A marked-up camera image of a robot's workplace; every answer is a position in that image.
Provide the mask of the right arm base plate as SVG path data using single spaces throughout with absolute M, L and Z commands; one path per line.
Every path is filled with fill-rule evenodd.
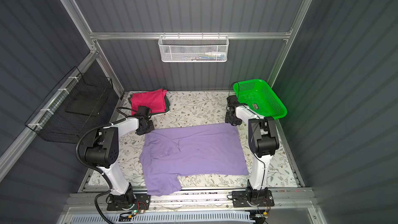
M 268 189 L 254 192 L 232 191 L 232 202 L 235 208 L 242 207 L 274 207 L 272 192 Z

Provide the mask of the green plastic basket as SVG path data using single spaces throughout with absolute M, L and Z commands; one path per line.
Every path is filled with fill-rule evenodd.
M 261 79 L 251 79 L 234 83 L 233 90 L 240 103 L 245 103 L 251 110 L 264 117 L 275 120 L 284 118 L 288 111 L 276 93 Z

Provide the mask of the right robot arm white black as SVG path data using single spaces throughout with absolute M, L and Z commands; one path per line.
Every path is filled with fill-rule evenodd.
M 254 157 L 248 188 L 254 194 L 264 195 L 268 191 L 268 168 L 279 149 L 275 119 L 256 113 L 248 105 L 240 103 L 236 95 L 227 97 L 226 111 L 226 123 L 234 126 L 245 123 L 248 127 L 248 145 Z

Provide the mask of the purple t shirt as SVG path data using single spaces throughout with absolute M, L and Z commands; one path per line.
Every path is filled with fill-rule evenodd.
M 151 196 L 180 191 L 179 176 L 249 174 L 238 129 L 228 123 L 151 131 L 140 162 Z

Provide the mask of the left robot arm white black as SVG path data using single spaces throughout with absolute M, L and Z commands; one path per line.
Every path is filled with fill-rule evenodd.
M 85 166 L 100 173 L 107 182 L 111 195 L 126 195 L 131 184 L 119 167 L 119 139 L 130 132 L 144 135 L 153 130 L 151 118 L 138 114 L 94 127 L 80 138 L 78 145 L 83 145 L 85 151 L 80 155 L 80 148 L 76 147 L 76 157 Z

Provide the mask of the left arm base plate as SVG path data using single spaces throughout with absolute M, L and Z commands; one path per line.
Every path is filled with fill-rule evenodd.
M 106 199 L 108 211 L 146 211 L 149 210 L 151 196 L 132 194 L 115 196 L 109 194 Z

